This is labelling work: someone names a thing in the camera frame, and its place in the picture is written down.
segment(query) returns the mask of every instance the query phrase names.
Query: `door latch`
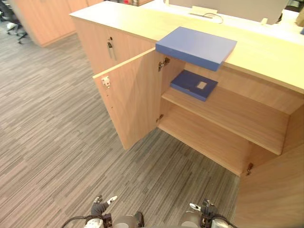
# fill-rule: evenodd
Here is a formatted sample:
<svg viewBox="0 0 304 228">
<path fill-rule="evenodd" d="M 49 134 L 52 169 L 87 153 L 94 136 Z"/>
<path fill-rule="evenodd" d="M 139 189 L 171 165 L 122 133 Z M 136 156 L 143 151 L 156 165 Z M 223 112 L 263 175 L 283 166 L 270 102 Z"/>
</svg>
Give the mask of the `door latch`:
<svg viewBox="0 0 304 228">
<path fill-rule="evenodd" d="M 165 58 L 164 61 L 159 62 L 159 64 L 158 64 L 158 72 L 160 72 L 160 70 L 161 70 L 165 65 L 167 65 L 168 63 L 170 63 L 170 59 L 167 58 L 167 57 Z"/>
<path fill-rule="evenodd" d="M 110 78 L 109 78 L 109 76 L 103 77 L 101 79 L 101 81 L 103 82 L 104 86 L 106 86 L 107 88 L 110 88 Z"/>
</svg>

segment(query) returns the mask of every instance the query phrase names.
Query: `cabinet shelf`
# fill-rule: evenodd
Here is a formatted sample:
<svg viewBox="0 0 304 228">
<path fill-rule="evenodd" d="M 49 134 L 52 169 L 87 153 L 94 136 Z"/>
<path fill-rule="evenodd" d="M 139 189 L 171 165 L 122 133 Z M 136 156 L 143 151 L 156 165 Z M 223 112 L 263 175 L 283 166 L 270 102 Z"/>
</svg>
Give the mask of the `cabinet shelf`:
<svg viewBox="0 0 304 228">
<path fill-rule="evenodd" d="M 289 116 L 272 107 L 221 87 L 205 102 L 173 88 L 162 98 L 277 155 L 282 152 Z"/>
<path fill-rule="evenodd" d="M 236 175 L 246 165 L 249 143 L 186 109 L 172 104 L 158 127 Z"/>
</svg>

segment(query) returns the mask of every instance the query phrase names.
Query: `cabinet door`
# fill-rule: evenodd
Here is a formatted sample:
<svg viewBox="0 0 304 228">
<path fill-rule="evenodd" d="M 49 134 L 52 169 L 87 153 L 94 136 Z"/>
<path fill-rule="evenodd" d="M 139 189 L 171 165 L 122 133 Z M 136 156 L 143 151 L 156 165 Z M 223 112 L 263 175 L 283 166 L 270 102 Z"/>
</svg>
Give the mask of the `cabinet door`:
<svg viewBox="0 0 304 228">
<path fill-rule="evenodd" d="M 92 6 L 92 5 L 97 4 L 97 3 L 100 3 L 100 2 L 102 2 L 102 1 L 104 1 L 104 0 L 87 0 L 87 4 L 88 4 L 89 6 Z"/>
<path fill-rule="evenodd" d="M 107 44 L 110 37 L 108 29 L 79 18 L 73 18 L 73 21 L 94 74 L 115 66 L 114 57 L 110 55 L 111 50 Z"/>
<path fill-rule="evenodd" d="M 70 7 L 70 12 L 75 12 L 87 7 L 86 0 L 67 0 Z"/>
<path fill-rule="evenodd" d="M 156 128 L 163 58 L 152 48 L 93 77 L 125 149 Z"/>
<path fill-rule="evenodd" d="M 154 42 L 115 29 L 109 29 L 109 35 L 112 39 L 111 43 L 117 63 L 126 61 L 155 46 Z"/>
<path fill-rule="evenodd" d="M 304 108 L 290 116 L 283 154 L 241 176 L 235 225 L 291 228 L 304 223 Z"/>
</svg>

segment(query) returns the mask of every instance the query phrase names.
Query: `office chair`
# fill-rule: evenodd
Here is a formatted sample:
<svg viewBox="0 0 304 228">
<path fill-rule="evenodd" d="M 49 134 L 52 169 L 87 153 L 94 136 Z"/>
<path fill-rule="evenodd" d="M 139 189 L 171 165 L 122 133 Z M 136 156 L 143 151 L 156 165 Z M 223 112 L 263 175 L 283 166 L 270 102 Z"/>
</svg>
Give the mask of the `office chair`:
<svg viewBox="0 0 304 228">
<path fill-rule="evenodd" d="M 22 24 L 20 23 L 20 21 L 18 20 L 18 18 L 16 17 L 14 11 L 8 7 L 8 5 L 6 5 L 3 1 L 0 0 L 0 11 L 1 11 L 1 19 L 4 21 L 8 21 L 11 23 L 16 24 L 16 26 L 10 28 L 7 30 L 7 33 L 10 35 L 10 31 L 15 29 L 15 34 L 17 36 L 19 36 L 20 34 L 18 33 L 19 28 L 22 27 Z M 18 43 L 21 44 L 21 40 L 27 36 L 27 32 L 24 32 L 21 37 L 18 38 Z"/>
</svg>

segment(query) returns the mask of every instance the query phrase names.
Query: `cabinet countertop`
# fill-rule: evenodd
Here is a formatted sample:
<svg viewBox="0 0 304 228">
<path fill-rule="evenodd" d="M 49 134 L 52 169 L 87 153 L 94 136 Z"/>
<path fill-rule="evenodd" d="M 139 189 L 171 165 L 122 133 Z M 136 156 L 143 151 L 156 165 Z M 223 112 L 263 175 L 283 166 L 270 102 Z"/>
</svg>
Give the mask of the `cabinet countertop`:
<svg viewBox="0 0 304 228">
<path fill-rule="evenodd" d="M 71 14 L 153 42 L 182 26 L 237 41 L 224 65 L 304 93 L 304 43 L 223 24 L 105 1 Z"/>
</svg>

